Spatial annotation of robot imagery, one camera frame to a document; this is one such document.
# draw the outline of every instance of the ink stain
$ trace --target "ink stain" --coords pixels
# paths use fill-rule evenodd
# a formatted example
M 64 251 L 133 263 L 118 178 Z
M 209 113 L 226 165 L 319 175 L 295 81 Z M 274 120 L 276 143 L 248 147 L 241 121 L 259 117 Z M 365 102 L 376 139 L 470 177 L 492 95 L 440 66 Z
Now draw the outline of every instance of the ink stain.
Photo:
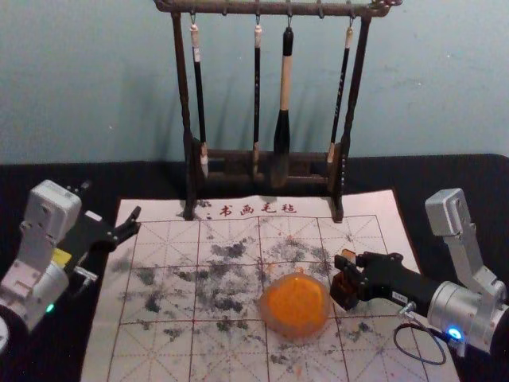
M 144 285 L 153 285 L 153 279 L 155 278 L 154 268 L 137 269 L 136 275 Z
M 161 307 L 158 305 L 159 300 L 162 298 L 162 293 L 160 290 L 155 290 L 150 294 L 150 296 L 145 301 L 145 309 L 149 312 L 159 313 Z
M 217 329 L 220 332 L 229 332 L 233 323 L 228 319 L 228 317 L 223 316 L 223 320 L 216 323 Z
M 127 252 L 120 259 L 115 260 L 110 265 L 110 271 L 113 273 L 126 273 L 130 270 L 129 253 Z
M 248 330 L 249 326 L 245 321 L 237 321 L 237 327 L 240 329 Z
M 137 322 L 138 324 L 141 324 L 141 325 L 143 326 L 143 330 L 149 330 L 149 329 L 150 329 L 150 327 L 152 326 L 152 325 L 150 324 L 150 322 L 147 322 L 147 321 L 144 321 L 144 320 L 140 320 L 140 319 L 138 319 L 138 320 L 136 320 L 136 322 Z
M 309 265 L 309 271 L 311 273 L 316 273 L 324 277 L 328 276 L 329 269 L 330 269 L 329 263 L 311 263 Z
M 243 305 L 240 302 L 233 301 L 233 299 L 230 298 L 230 297 L 223 298 L 221 300 L 217 300 L 214 303 L 214 306 L 217 309 L 220 309 L 220 310 L 231 310 L 231 309 L 233 309 L 237 313 L 240 313 L 240 311 L 243 308 Z
M 328 252 L 322 247 L 313 247 L 311 255 L 320 261 L 327 261 L 328 258 Z
M 352 341 L 357 342 L 360 339 L 362 333 L 373 333 L 373 329 L 369 327 L 365 322 L 359 323 L 359 328 L 357 330 L 353 330 L 351 332 L 346 332 L 346 337 Z
M 208 277 L 208 272 L 205 270 L 198 271 L 198 279 L 206 279 Z
M 259 280 L 259 282 L 264 283 L 266 281 L 267 277 L 263 271 L 263 265 L 260 260 L 256 262 L 256 271 L 254 273 L 256 274 L 256 278 Z
M 169 341 L 173 342 L 176 338 L 180 337 L 182 334 L 182 329 L 164 329 L 163 333 L 169 336 Z
M 191 272 L 178 272 L 177 276 L 183 279 L 184 281 L 188 282 L 194 281 L 194 273 Z
M 219 264 L 211 262 L 211 266 L 208 269 L 208 273 L 212 278 L 220 279 L 228 272 L 228 266 L 225 264 Z
M 253 340 L 260 341 L 263 344 L 265 344 L 265 341 L 260 336 L 254 336 L 253 334 L 248 334 L 247 338 L 252 338 Z
M 168 316 L 168 318 L 171 318 L 172 320 L 174 320 L 175 318 L 177 318 L 177 316 L 175 315 L 174 312 L 172 312 L 171 310 L 165 310 L 164 314 L 166 316 Z
M 239 241 L 233 245 L 220 247 L 219 245 L 212 245 L 212 254 L 222 257 L 223 259 L 238 259 L 246 252 L 246 239 Z
M 282 354 L 279 355 L 279 356 L 275 356 L 274 354 L 270 354 L 270 361 L 273 364 L 286 364 L 286 362 L 288 361 L 288 358 L 286 358 Z
M 293 346 L 289 345 L 289 344 L 280 344 L 279 345 L 279 350 L 287 350 L 287 349 L 290 349 L 290 348 L 293 348 Z

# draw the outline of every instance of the gray smudge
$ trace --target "gray smudge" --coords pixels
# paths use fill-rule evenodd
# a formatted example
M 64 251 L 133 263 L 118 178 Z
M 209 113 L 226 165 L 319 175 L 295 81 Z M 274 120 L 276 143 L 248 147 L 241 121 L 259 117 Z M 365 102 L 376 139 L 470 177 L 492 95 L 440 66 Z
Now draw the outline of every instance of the gray smudge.
M 279 356 L 275 356 L 274 354 L 270 354 L 270 361 L 273 364 L 285 364 L 288 361 L 288 358 L 286 358 L 282 354 L 279 355 Z
M 120 259 L 115 260 L 110 265 L 110 270 L 114 273 L 126 273 L 130 270 L 129 253 L 126 253 Z
M 150 329 L 150 327 L 152 326 L 152 325 L 150 324 L 150 322 L 143 321 L 143 320 L 140 320 L 140 319 L 136 320 L 136 322 L 137 322 L 138 324 L 143 325 L 143 330 L 149 330 L 149 329 Z
M 231 297 L 216 299 L 214 301 L 214 306 L 220 310 L 233 309 L 237 313 L 240 313 L 243 308 L 243 305 L 240 302 L 233 301 Z
M 260 341 L 263 344 L 265 344 L 265 340 L 263 340 L 263 338 L 261 338 L 260 336 L 254 336 L 253 334 L 248 334 L 247 338 L 252 338 L 252 339 L 254 339 L 256 341 Z
M 165 313 L 165 315 L 167 315 L 169 318 L 171 318 L 171 319 L 173 319 L 173 320 L 174 320 L 175 318 L 177 318 L 177 316 L 175 315 L 175 313 L 174 313 L 174 312 L 172 312 L 171 310 L 165 310 L 165 312 L 164 312 L 164 313 Z
M 160 290 L 155 290 L 145 301 L 145 309 L 149 312 L 159 313 L 161 307 L 158 305 L 159 300 L 162 299 L 162 293 Z
M 248 330 L 249 326 L 247 325 L 247 322 L 245 321 L 237 321 L 237 327 L 240 329 Z
M 265 272 L 263 271 L 263 266 L 261 260 L 257 260 L 256 262 L 256 277 L 259 280 L 259 282 L 264 283 L 267 280 L 267 276 Z
M 152 285 L 155 271 L 153 268 L 141 268 L 136 270 L 136 275 L 145 285 Z
M 224 247 L 220 247 L 219 245 L 212 245 L 212 253 L 214 255 L 222 257 L 224 260 L 228 259 L 238 259 L 246 252 L 246 239 L 239 241 L 233 245 L 227 245 Z
M 327 277 L 330 267 L 329 263 L 312 263 L 309 271 Z
M 192 282 L 194 281 L 194 272 L 178 272 L 177 276 L 183 279 L 184 281 Z
M 182 329 L 164 329 L 164 334 L 167 334 L 169 336 L 169 341 L 173 342 L 175 341 L 175 338 L 178 338 L 181 336 L 183 330 Z
M 351 332 L 346 332 L 347 338 L 352 342 L 357 342 L 361 336 L 362 333 L 373 333 L 373 329 L 370 328 L 366 323 L 361 322 L 359 323 L 359 328 L 357 330 L 353 330 Z
M 228 317 L 223 316 L 223 320 L 216 323 L 217 329 L 220 332 L 229 332 L 233 323 L 228 320 Z
M 328 258 L 328 252 L 322 247 L 313 247 L 311 250 L 311 255 L 320 261 L 327 261 Z

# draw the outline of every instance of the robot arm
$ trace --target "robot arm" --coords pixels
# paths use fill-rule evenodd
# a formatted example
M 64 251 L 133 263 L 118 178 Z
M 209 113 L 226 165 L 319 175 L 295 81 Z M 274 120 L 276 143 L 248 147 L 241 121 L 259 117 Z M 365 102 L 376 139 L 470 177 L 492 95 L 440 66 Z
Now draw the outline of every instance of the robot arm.
M 428 318 L 430 325 L 448 336 L 449 344 L 463 356 L 466 345 L 491 355 L 509 349 L 509 309 L 506 287 L 483 265 L 475 225 L 461 189 L 446 189 L 425 203 L 433 233 L 449 246 L 458 279 L 438 283 L 402 265 L 396 253 L 364 252 L 351 263 L 335 258 L 340 273 L 334 276 L 331 296 L 344 309 L 359 300 L 389 299 Z
M 43 181 L 31 190 L 21 245 L 0 282 L 0 354 L 33 330 L 65 292 L 74 273 L 85 288 L 97 279 L 80 265 L 92 250 L 114 251 L 140 228 L 137 207 L 117 228 L 93 212 L 80 213 L 80 189 Z

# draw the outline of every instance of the calligraphy practice paper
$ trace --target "calligraphy practice paper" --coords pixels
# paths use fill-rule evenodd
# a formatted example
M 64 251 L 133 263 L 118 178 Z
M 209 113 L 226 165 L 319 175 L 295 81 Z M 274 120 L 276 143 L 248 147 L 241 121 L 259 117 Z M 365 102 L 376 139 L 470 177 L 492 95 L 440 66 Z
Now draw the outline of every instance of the calligraphy practice paper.
M 340 224 L 319 197 L 199 201 L 193 221 L 182 218 L 183 201 L 123 200 L 118 222 L 139 205 L 142 226 L 108 258 L 82 380 L 458 380 L 446 347 L 441 367 L 396 349 L 402 321 L 386 300 L 348 312 L 331 302 L 324 328 L 298 341 L 261 321 L 264 288 L 296 271 L 329 288 L 344 249 L 401 253 L 418 272 L 391 191 L 343 200 Z M 426 334 L 404 329 L 398 339 L 418 356 L 440 357 Z

